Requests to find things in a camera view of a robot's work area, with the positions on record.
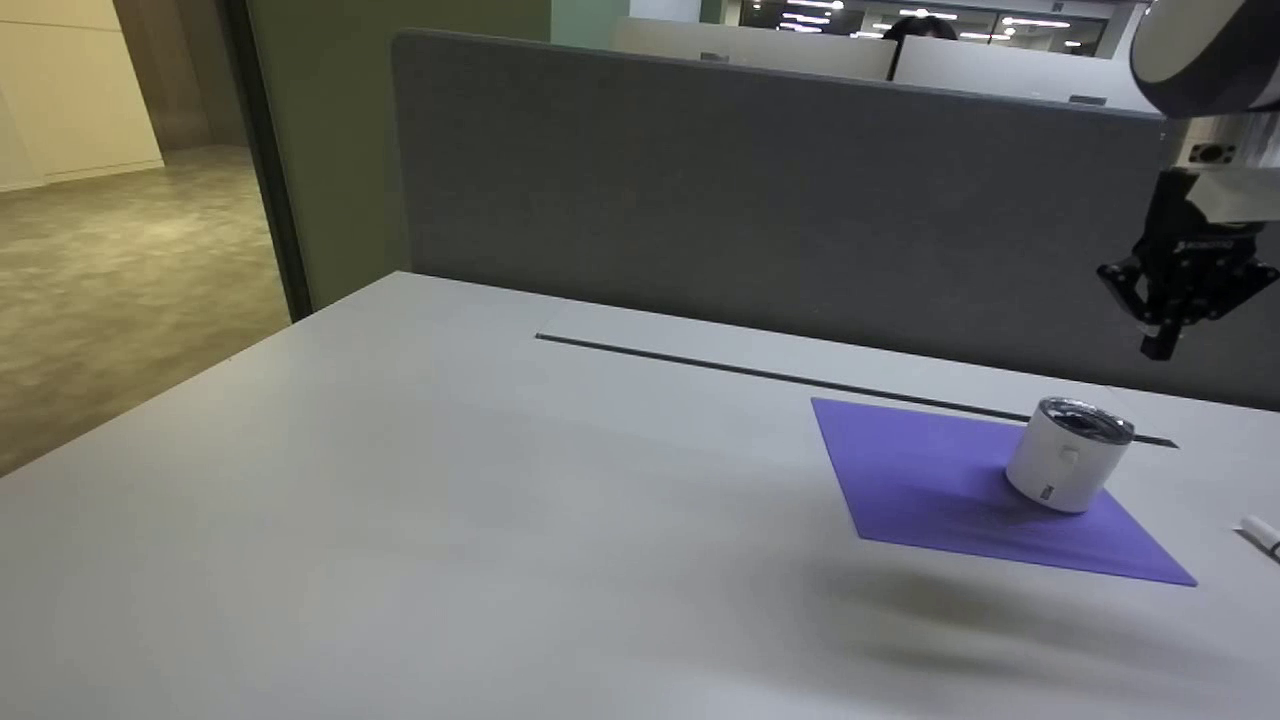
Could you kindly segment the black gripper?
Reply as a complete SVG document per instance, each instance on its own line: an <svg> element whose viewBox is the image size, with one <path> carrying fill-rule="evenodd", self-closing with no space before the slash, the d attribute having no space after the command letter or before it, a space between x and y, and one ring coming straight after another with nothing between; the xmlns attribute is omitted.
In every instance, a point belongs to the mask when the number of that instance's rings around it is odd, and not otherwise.
<svg viewBox="0 0 1280 720"><path fill-rule="evenodd" d="M1196 178L1178 170L1154 178L1143 234L1133 243L1138 272L1128 266L1094 266L1094 281L1128 318L1161 319L1138 341L1147 362L1175 357L1182 319L1221 319L1280 281L1274 269L1255 260L1258 228L1213 226L1188 202L1193 185Z"/></svg>

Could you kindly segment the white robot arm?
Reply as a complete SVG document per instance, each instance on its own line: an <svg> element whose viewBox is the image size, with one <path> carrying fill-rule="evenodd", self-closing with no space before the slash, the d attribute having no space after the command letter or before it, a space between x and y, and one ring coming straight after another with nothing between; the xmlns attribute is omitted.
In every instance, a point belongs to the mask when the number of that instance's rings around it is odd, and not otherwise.
<svg viewBox="0 0 1280 720"><path fill-rule="evenodd" d="M1133 254L1094 275L1147 327L1138 353L1168 362L1188 324L1280 281L1255 256L1280 220L1280 0L1152 0L1128 72L1182 137Z"/></svg>

